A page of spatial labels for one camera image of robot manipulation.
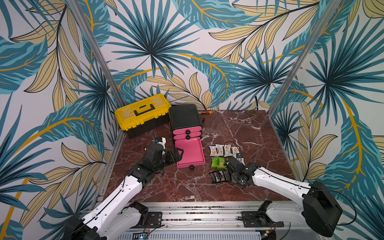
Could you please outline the pink top drawer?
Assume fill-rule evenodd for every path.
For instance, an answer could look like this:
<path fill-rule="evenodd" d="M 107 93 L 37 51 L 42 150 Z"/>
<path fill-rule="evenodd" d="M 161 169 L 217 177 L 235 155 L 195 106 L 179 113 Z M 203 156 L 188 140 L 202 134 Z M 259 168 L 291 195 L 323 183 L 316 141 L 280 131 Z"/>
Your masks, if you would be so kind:
<path fill-rule="evenodd" d="M 173 135 L 190 135 L 191 133 L 201 132 L 201 131 L 202 131 L 201 126 L 188 127 L 188 128 L 173 130 Z"/>

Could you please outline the green cookie packet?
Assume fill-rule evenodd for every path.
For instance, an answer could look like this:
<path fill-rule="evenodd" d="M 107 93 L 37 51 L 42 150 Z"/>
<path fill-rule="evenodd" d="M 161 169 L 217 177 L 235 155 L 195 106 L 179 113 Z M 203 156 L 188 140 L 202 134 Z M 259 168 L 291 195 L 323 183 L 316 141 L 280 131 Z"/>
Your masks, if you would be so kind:
<path fill-rule="evenodd" d="M 225 158 L 218 158 L 218 166 L 217 166 L 217 168 L 218 169 L 226 169 L 225 163 L 226 163 Z"/>
<path fill-rule="evenodd" d="M 217 168 L 218 166 L 219 166 L 219 157 L 213 157 L 211 168 Z"/>

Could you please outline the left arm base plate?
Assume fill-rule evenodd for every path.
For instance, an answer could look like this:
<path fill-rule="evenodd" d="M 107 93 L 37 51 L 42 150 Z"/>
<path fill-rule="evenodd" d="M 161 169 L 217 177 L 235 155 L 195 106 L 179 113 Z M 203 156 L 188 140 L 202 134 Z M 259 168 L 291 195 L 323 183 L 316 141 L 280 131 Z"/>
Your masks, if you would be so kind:
<path fill-rule="evenodd" d="M 143 228 L 154 229 L 162 225 L 162 212 L 149 212 L 145 217 Z"/>

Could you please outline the black drawer cabinet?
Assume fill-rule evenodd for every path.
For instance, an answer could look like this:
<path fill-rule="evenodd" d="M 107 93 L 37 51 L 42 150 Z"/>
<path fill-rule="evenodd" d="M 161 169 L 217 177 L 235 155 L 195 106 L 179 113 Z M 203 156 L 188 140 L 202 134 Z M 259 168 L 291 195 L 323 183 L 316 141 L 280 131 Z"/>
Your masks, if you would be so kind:
<path fill-rule="evenodd" d="M 172 132 L 175 129 L 203 127 L 197 106 L 194 104 L 172 106 L 169 108 L 169 117 Z"/>

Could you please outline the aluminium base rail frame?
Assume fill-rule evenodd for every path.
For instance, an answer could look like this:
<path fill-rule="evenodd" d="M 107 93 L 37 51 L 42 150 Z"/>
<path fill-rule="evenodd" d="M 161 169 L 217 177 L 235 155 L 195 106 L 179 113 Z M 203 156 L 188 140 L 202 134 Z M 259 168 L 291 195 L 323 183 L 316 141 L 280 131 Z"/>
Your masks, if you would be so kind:
<path fill-rule="evenodd" d="M 283 207 L 295 205 L 292 201 L 273 202 L 281 204 Z M 162 225 L 175 226 L 182 228 L 184 226 L 201 231 L 203 226 L 215 227 L 218 230 L 224 229 L 226 226 L 234 228 L 236 226 L 245 228 L 243 222 L 238 221 L 237 217 L 241 216 L 241 212 L 257 211 L 263 202 L 224 202 L 222 206 L 218 202 L 211 203 L 145 203 L 142 204 L 148 208 L 149 212 L 162 212 Z M 132 228 L 143 228 L 144 224 L 138 224 Z M 300 225 L 304 229 L 310 229 L 307 225 Z"/>

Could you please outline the aluminium right corner post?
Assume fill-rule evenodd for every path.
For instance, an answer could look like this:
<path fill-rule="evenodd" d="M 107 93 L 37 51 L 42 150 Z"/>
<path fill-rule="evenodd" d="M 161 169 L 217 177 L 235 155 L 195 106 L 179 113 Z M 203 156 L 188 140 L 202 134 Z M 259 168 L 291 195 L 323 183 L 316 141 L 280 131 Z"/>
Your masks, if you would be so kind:
<path fill-rule="evenodd" d="M 304 45 L 304 49 L 299 54 L 297 60 L 295 61 L 295 64 L 293 65 L 292 69 L 290 70 L 285 82 L 281 85 L 281 88 L 279 92 L 276 94 L 276 97 L 268 110 L 268 116 L 271 118 L 273 114 L 275 113 L 279 103 L 281 102 L 282 98 L 285 95 L 285 92 L 287 91 L 288 87 L 290 86 L 291 82 L 293 81 L 294 77 L 296 76 L 298 70 L 300 69 L 302 63 L 314 47 L 317 40 L 322 35 L 322 32 L 327 26 L 327 23 L 331 19 L 333 13 L 337 10 L 339 4 L 341 3 L 341 0 L 337 1 L 330 1 L 327 5 L 324 14 L 319 18 L 319 23 L 315 26 L 313 33 L 309 36 L 308 41 Z"/>

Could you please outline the black cookie packet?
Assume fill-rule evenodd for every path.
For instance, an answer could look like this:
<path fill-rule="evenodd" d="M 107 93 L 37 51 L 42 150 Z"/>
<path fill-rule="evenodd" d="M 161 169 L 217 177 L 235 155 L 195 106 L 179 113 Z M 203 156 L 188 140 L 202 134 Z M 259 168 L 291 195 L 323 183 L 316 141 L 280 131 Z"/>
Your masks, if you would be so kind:
<path fill-rule="evenodd" d="M 225 173 L 223 171 L 218 171 L 217 172 L 217 177 L 218 177 L 218 182 L 224 182 L 226 180 L 225 178 Z"/>
<path fill-rule="evenodd" d="M 217 184 L 219 182 L 216 172 L 211 172 L 209 173 L 209 175 L 210 175 L 210 178 L 212 179 L 213 184 Z"/>
<path fill-rule="evenodd" d="M 231 174 L 228 171 L 223 171 L 223 180 L 225 182 L 231 181 Z"/>

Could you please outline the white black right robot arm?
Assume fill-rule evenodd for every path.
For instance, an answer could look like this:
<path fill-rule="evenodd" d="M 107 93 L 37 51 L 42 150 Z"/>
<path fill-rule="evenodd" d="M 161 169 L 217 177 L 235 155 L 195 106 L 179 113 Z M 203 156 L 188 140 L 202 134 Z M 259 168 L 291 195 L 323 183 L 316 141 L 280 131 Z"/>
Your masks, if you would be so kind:
<path fill-rule="evenodd" d="M 254 163 L 244 165 L 234 157 L 226 158 L 225 167 L 239 186 L 262 187 L 295 203 L 283 207 L 269 200 L 264 201 L 255 213 L 242 216 L 247 226 L 274 227 L 277 223 L 289 222 L 307 225 L 324 237 L 333 236 L 343 210 L 324 184 L 292 180 Z"/>

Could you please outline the yellow black toolbox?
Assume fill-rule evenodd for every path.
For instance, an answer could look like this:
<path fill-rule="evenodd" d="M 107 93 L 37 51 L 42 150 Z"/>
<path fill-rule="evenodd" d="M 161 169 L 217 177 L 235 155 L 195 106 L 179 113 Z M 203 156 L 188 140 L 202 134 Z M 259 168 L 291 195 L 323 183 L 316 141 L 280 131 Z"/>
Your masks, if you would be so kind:
<path fill-rule="evenodd" d="M 164 95 L 157 94 L 117 109 L 115 116 L 121 130 L 134 139 L 168 123 L 170 108 Z"/>

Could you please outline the white cookie packet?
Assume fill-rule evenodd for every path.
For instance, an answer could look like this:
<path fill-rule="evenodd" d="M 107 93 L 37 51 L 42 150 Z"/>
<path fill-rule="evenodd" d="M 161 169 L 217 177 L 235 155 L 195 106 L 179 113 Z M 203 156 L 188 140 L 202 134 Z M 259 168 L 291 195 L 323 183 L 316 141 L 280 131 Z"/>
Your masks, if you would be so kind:
<path fill-rule="evenodd" d="M 210 148 L 210 156 L 215 157 L 218 155 L 216 146 L 209 146 Z"/>
<path fill-rule="evenodd" d="M 235 158 L 237 158 L 237 155 L 240 153 L 238 147 L 232 147 L 232 154 Z"/>
<path fill-rule="evenodd" d="M 224 145 L 224 157 L 233 156 L 231 145 Z"/>
<path fill-rule="evenodd" d="M 217 149 L 217 156 L 223 157 L 224 156 L 224 145 L 216 144 L 216 149 Z"/>

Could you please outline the aluminium corner post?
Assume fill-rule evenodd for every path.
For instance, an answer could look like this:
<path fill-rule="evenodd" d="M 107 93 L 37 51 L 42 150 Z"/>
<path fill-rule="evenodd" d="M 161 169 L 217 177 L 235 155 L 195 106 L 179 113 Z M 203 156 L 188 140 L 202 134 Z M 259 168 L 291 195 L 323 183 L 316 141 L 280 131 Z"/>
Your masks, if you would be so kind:
<path fill-rule="evenodd" d="M 290 70 L 285 82 L 281 85 L 281 88 L 279 92 L 276 94 L 276 97 L 268 110 L 268 116 L 271 118 L 273 114 L 275 113 L 279 103 L 281 102 L 282 98 L 285 95 L 285 92 L 287 91 L 288 87 L 290 86 L 291 82 L 293 81 L 294 77 L 296 76 L 298 70 L 300 69 L 302 63 L 314 47 L 317 40 L 322 35 L 322 32 L 327 26 L 327 23 L 331 19 L 333 13 L 337 10 L 339 4 L 341 3 L 341 0 L 337 1 L 330 1 L 327 5 L 324 14 L 319 18 L 319 23 L 315 26 L 313 33 L 309 36 L 308 41 L 304 45 L 304 49 L 299 54 L 297 60 L 295 61 L 295 64 L 293 65 L 292 69 Z"/>
<path fill-rule="evenodd" d="M 73 15 L 75 17 L 75 20 L 78 21 L 78 24 L 83 31 L 86 40 L 89 43 L 91 51 L 93 51 L 95 55 L 95 59 L 97 60 L 99 67 L 102 69 L 102 72 L 104 76 L 106 77 L 106 80 L 108 84 L 111 87 L 112 93 L 115 95 L 117 100 L 117 106 L 118 108 L 121 108 L 125 105 L 125 101 L 121 97 L 121 94 L 119 93 L 118 87 L 116 85 L 116 82 L 114 80 L 114 77 L 107 65 L 107 62 L 105 61 L 105 58 L 100 50 L 100 47 L 97 43 L 97 40 L 93 34 L 93 31 L 91 30 L 91 26 L 89 26 L 87 22 L 87 18 L 79 4 L 79 1 L 75 0 L 68 0 L 67 1 L 69 7 L 71 8 Z"/>

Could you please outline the aluminium left corner post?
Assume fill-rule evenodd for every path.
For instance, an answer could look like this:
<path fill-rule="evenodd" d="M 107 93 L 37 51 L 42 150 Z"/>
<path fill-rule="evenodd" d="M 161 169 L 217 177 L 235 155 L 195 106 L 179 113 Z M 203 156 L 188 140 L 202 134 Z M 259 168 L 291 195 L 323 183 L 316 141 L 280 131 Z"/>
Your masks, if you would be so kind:
<path fill-rule="evenodd" d="M 104 76 L 106 77 L 106 80 L 108 84 L 111 87 L 112 93 L 115 95 L 117 100 L 117 106 L 118 108 L 121 108 L 125 105 L 125 101 L 121 97 L 121 94 L 119 93 L 118 87 L 116 85 L 116 82 L 114 80 L 114 77 L 107 65 L 107 62 L 105 61 L 105 58 L 100 50 L 100 47 L 97 43 L 97 40 L 93 34 L 93 31 L 91 30 L 91 26 L 89 26 L 87 22 L 87 18 L 79 4 L 79 1 L 75 0 L 68 0 L 67 1 L 69 7 L 71 8 L 73 15 L 75 17 L 75 20 L 78 21 L 78 24 L 83 31 L 86 40 L 89 43 L 91 51 L 93 51 L 95 55 L 95 59 L 97 60 L 99 67 L 102 69 L 102 72 Z"/>

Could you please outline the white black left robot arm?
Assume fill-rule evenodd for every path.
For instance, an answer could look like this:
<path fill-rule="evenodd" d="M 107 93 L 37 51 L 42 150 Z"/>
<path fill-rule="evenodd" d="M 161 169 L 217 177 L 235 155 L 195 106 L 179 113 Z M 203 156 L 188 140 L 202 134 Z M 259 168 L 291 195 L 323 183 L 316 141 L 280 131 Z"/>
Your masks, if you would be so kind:
<path fill-rule="evenodd" d="M 81 219 L 70 218 L 63 240 L 114 240 L 138 224 L 144 224 L 148 208 L 130 203 L 157 172 L 182 160 L 184 150 L 166 151 L 161 145 L 146 148 L 141 160 L 130 168 L 122 183 L 94 210 Z"/>

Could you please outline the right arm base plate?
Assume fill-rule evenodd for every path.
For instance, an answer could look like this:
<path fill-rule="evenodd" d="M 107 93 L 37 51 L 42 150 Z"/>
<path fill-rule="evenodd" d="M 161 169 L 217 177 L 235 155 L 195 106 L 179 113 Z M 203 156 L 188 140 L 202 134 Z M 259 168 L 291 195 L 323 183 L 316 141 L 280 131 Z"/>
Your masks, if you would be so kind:
<path fill-rule="evenodd" d="M 263 211 L 245 211 L 241 212 L 241 216 L 237 217 L 238 221 L 243 222 L 245 228 L 281 228 L 284 227 L 283 222 L 274 222 Z"/>

